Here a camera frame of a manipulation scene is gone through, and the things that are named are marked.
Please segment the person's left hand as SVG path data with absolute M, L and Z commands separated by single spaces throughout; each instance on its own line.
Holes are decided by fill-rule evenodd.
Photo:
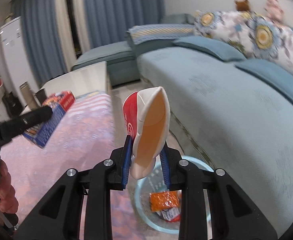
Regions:
M 0 211 L 4 213 L 17 213 L 19 203 L 15 197 L 15 189 L 11 185 L 11 175 L 6 163 L 0 161 Z

